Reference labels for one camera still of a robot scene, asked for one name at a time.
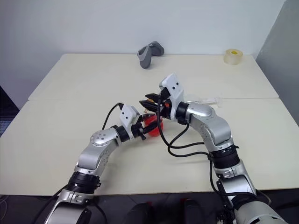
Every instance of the gray object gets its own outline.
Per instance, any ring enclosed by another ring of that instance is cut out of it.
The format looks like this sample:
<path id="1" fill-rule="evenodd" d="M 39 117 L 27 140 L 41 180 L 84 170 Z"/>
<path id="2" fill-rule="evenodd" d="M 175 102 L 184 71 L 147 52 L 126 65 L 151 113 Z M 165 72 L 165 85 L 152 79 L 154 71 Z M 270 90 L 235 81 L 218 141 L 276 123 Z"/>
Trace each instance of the gray object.
<path id="1" fill-rule="evenodd" d="M 63 189 L 49 213 L 45 224 L 76 224 L 87 200 L 93 199 L 93 194 L 76 193 Z"/>
<path id="2" fill-rule="evenodd" d="M 198 112 L 191 114 L 190 110 L 193 111 L 194 108 Z M 191 103 L 187 108 L 186 115 L 188 116 L 191 127 L 200 133 L 204 141 L 206 140 L 205 144 L 209 151 L 218 151 L 233 145 L 234 142 L 231 141 L 230 144 L 219 146 L 219 144 L 223 144 L 232 138 L 228 123 L 225 119 L 218 117 L 212 107 Z"/>
<path id="3" fill-rule="evenodd" d="M 94 133 L 90 143 L 79 156 L 75 171 L 101 176 L 110 154 L 121 142 L 114 128 Z"/>
<path id="4" fill-rule="evenodd" d="M 256 189 L 247 173 L 243 161 L 232 167 L 225 169 L 218 169 L 214 167 L 216 175 L 220 178 L 220 181 L 225 189 L 225 192 L 250 192 L 256 195 Z M 234 196 L 228 196 L 229 202 L 232 204 Z"/>
<path id="5" fill-rule="evenodd" d="M 164 48 L 157 41 L 153 41 L 141 48 L 138 51 L 137 56 L 140 61 L 140 66 L 147 69 L 150 66 L 152 56 L 162 56 L 163 54 Z"/>
<path id="6" fill-rule="evenodd" d="M 263 202 L 249 202 L 235 210 L 238 224 L 286 224 L 270 206 Z"/>
<path id="7" fill-rule="evenodd" d="M 299 1 L 287 0 L 256 58 L 299 125 Z"/>

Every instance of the cable connector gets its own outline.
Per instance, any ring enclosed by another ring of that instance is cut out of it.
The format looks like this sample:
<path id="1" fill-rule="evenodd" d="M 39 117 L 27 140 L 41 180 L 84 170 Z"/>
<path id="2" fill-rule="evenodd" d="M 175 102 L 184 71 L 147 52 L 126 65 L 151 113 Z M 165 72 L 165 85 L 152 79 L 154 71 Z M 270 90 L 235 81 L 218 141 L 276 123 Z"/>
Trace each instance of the cable connector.
<path id="1" fill-rule="evenodd" d="M 120 107 L 120 109 L 122 110 L 122 107 L 123 107 L 124 104 L 123 104 L 123 103 L 118 103 L 117 105 L 118 105 L 118 106 Z"/>
<path id="2" fill-rule="evenodd" d="M 238 146 L 236 146 L 235 144 L 231 145 L 230 147 L 226 148 L 226 149 L 237 149 L 239 148 Z"/>
<path id="3" fill-rule="evenodd" d="M 187 123 L 188 123 L 188 121 L 185 118 L 183 118 L 183 117 L 178 117 L 177 121 L 181 125 L 187 125 Z"/>
<path id="4" fill-rule="evenodd" d="M 166 87 L 164 89 L 162 89 L 162 91 L 160 93 L 160 96 L 161 96 L 160 98 L 162 100 L 166 100 L 166 99 L 168 99 L 170 97 L 170 93 L 169 93 L 169 91 L 168 91 L 168 89 Z"/>
<path id="5" fill-rule="evenodd" d="M 208 159 L 209 161 L 212 161 L 212 157 L 210 156 L 210 154 L 207 155 L 207 159 Z"/>

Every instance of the clear packing tape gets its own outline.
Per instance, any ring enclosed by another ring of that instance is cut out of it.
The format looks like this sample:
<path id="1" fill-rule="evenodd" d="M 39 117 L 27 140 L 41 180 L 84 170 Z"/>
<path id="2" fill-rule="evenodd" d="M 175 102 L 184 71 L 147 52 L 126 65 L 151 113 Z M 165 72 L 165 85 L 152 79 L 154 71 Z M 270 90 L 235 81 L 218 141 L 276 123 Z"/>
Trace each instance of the clear packing tape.
<path id="1" fill-rule="evenodd" d="M 191 102 L 197 104 L 217 105 L 218 108 L 222 108 L 222 99 L 219 97 L 197 98 L 194 95 L 186 95 L 185 103 L 191 103 Z"/>
<path id="2" fill-rule="evenodd" d="M 243 52 L 237 49 L 228 49 L 224 55 L 224 62 L 230 65 L 236 65 L 241 62 Z"/>

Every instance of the white wall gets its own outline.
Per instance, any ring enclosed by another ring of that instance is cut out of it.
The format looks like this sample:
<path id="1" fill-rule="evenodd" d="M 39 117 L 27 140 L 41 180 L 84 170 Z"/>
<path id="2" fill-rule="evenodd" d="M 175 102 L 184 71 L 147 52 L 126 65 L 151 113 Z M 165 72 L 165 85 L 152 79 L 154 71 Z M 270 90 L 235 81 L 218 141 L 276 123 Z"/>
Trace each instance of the white wall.
<path id="1" fill-rule="evenodd" d="M 0 0 L 0 85 L 21 108 L 63 53 L 257 56 L 284 0 Z"/>

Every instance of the black floor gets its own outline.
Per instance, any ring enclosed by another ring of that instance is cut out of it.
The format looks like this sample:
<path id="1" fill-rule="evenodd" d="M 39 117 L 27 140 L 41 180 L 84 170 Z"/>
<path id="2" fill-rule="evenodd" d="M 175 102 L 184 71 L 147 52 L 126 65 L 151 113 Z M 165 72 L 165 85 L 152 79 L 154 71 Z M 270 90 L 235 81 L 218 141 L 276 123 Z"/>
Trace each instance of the black floor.
<path id="1" fill-rule="evenodd" d="M 264 191 L 272 199 L 272 208 L 286 204 L 285 208 L 277 210 L 289 224 L 299 223 L 299 189 Z M 99 205 L 105 211 L 109 224 L 121 224 L 125 215 L 137 203 L 152 202 L 155 209 L 157 224 L 179 224 L 182 220 L 182 201 L 186 198 L 196 200 L 202 206 L 202 212 L 207 224 L 216 223 L 216 214 L 222 210 L 221 200 L 215 193 L 176 193 L 151 195 L 101 196 Z M 45 204 L 47 197 L 9 196 L 7 213 L 1 224 L 29 224 L 34 215 Z M 51 209 L 52 204 L 44 211 L 38 220 L 42 224 Z M 93 212 L 90 224 L 103 223 L 101 214 L 90 207 Z"/>

